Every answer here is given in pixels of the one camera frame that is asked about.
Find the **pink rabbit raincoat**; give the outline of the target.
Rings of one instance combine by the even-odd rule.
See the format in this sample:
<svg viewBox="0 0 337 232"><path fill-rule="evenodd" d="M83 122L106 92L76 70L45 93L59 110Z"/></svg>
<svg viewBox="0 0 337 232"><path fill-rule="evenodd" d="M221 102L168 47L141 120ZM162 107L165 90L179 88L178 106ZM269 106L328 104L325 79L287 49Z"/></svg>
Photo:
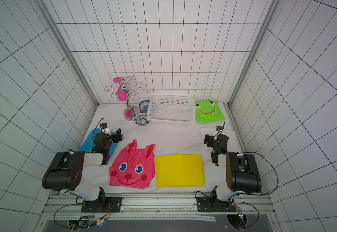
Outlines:
<svg viewBox="0 0 337 232"><path fill-rule="evenodd" d="M110 186L145 189L156 174L155 144L138 148L134 140L122 149L109 168Z"/></svg>

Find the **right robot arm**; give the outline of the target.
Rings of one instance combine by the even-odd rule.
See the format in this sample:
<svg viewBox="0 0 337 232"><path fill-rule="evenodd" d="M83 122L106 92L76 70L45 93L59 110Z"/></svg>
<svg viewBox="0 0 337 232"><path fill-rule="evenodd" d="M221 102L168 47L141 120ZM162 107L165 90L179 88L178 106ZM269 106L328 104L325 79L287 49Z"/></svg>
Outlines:
<svg viewBox="0 0 337 232"><path fill-rule="evenodd" d="M212 204L231 202L241 193L261 192L262 182L254 155L228 151L228 140L228 136L220 133L204 137L203 144L212 149L212 163L226 169L226 183L214 187L211 192Z"/></svg>

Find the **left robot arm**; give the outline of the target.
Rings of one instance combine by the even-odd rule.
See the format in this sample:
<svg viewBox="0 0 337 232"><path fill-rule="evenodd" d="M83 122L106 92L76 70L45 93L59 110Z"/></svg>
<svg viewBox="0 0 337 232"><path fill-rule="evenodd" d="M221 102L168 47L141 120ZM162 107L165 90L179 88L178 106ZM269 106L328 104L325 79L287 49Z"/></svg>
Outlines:
<svg viewBox="0 0 337 232"><path fill-rule="evenodd" d="M105 166L110 159L113 145L122 141L123 135L118 129L114 134L102 131L92 135L92 152L65 151L56 153L42 179L42 187L53 191L67 190L83 199L83 204L93 212L103 211L108 202L105 191L82 177L83 168Z"/></svg>

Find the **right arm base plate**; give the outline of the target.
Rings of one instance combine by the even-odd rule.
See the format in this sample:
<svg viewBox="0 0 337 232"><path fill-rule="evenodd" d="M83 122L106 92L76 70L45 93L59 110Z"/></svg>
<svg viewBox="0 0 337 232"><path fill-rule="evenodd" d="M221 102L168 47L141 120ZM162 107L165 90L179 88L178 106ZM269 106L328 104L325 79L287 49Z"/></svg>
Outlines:
<svg viewBox="0 0 337 232"><path fill-rule="evenodd" d="M237 211L237 207L230 202L211 199L210 197L196 197L197 211L201 213L227 212L233 213Z"/></svg>

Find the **yellow raincoat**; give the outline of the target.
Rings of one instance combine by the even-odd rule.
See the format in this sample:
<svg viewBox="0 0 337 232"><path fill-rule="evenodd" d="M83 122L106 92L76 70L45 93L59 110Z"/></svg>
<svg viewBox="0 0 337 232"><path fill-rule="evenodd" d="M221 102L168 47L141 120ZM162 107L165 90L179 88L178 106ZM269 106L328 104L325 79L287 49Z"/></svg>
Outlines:
<svg viewBox="0 0 337 232"><path fill-rule="evenodd" d="M205 186L201 155L175 154L157 157L156 183L158 188Z"/></svg>

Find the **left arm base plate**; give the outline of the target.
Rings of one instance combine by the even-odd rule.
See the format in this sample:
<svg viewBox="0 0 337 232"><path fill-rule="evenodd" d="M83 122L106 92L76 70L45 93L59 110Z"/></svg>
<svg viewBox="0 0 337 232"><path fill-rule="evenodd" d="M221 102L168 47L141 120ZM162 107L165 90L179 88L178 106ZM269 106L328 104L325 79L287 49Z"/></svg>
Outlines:
<svg viewBox="0 0 337 232"><path fill-rule="evenodd" d="M84 201L82 213L118 213L122 205L122 197L105 197L95 201Z"/></svg>

